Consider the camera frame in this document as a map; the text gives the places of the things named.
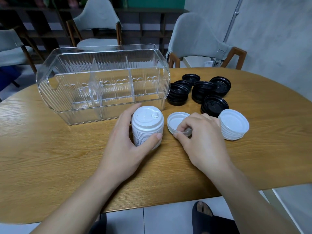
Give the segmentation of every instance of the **transparent storage box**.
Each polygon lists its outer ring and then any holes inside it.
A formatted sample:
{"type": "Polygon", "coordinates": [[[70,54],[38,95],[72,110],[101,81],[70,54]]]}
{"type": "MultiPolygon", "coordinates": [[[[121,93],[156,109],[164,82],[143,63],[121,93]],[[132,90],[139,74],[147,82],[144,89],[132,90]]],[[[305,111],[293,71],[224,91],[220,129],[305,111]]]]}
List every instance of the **transparent storage box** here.
{"type": "Polygon", "coordinates": [[[168,63],[154,44],[58,48],[36,81],[68,125],[117,118],[136,102],[162,111],[170,90],[168,63]]]}

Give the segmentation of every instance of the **chair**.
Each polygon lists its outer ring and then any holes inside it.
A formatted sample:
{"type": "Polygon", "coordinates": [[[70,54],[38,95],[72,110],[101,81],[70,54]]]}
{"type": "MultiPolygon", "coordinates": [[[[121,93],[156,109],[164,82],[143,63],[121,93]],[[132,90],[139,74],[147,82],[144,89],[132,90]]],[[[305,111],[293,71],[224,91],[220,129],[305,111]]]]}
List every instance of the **chair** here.
{"type": "Polygon", "coordinates": [[[179,68],[181,59],[188,56],[216,58],[223,62],[221,67],[226,67],[235,54],[239,56],[236,69],[241,70],[247,52],[219,41],[204,18],[189,12],[177,19],[166,58],[170,68],[174,63],[179,68]]]}
{"type": "Polygon", "coordinates": [[[27,33],[21,27],[18,26],[10,30],[0,30],[0,67],[20,65],[28,61],[33,72],[36,74],[37,69],[31,58],[31,54],[33,54],[34,50],[44,61],[37,46],[31,42],[27,33]],[[31,47],[25,46],[20,37],[25,38],[31,47]]]}
{"type": "Polygon", "coordinates": [[[66,21],[69,35],[74,47],[121,45],[121,24],[109,0],[88,0],[82,13],[72,20],[66,21]],[[117,39],[84,39],[79,31],[87,29],[114,29],[117,39]],[[74,39],[76,31],[80,42],[74,39]]]}

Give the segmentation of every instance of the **wooden table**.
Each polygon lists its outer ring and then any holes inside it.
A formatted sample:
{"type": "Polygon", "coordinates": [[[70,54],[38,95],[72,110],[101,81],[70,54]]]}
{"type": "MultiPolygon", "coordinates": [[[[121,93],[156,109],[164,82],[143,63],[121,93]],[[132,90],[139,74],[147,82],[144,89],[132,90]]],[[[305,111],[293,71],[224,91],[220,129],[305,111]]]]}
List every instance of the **wooden table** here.
{"type": "MultiPolygon", "coordinates": [[[[198,74],[202,80],[224,76],[232,82],[224,98],[231,109],[246,116],[250,130],[238,141],[227,141],[227,147],[234,164],[258,189],[312,182],[310,101],[240,70],[170,72],[172,82],[186,73],[198,74]]],[[[180,107],[166,103],[165,121],[176,111],[199,113],[200,105],[191,97],[180,107]]],[[[115,122],[67,126],[44,104],[36,85],[0,103],[0,222],[38,222],[56,209],[94,172],[115,122]]],[[[106,211],[219,195],[165,128],[157,152],[115,192],[106,211]]]]}

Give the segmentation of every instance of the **person's right hand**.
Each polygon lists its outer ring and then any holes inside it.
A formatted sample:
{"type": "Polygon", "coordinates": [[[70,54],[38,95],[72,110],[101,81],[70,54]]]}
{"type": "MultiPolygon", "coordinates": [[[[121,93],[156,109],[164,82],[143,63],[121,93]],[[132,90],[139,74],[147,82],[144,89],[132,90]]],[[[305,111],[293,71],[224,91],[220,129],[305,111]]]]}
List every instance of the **person's right hand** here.
{"type": "Polygon", "coordinates": [[[192,138],[175,133],[190,161],[207,176],[232,164],[221,133],[220,120],[208,114],[193,113],[177,127],[177,131],[193,129],[192,138]]]}

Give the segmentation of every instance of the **chair backrest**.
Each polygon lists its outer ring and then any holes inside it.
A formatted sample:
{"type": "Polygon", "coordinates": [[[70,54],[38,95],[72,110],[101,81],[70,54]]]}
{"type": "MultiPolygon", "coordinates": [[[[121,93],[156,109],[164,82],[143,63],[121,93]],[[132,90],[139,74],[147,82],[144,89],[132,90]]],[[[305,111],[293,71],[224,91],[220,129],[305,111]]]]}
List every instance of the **chair backrest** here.
{"type": "Polygon", "coordinates": [[[14,29],[0,30],[0,51],[11,50],[23,45],[14,29]]]}
{"type": "Polygon", "coordinates": [[[231,46],[219,41],[209,23],[196,13],[184,13],[174,26],[168,52],[178,57],[205,56],[224,60],[231,46]]]}
{"type": "Polygon", "coordinates": [[[116,29],[119,18],[109,0],[88,0],[82,13],[75,17],[78,30],[116,29]]]}

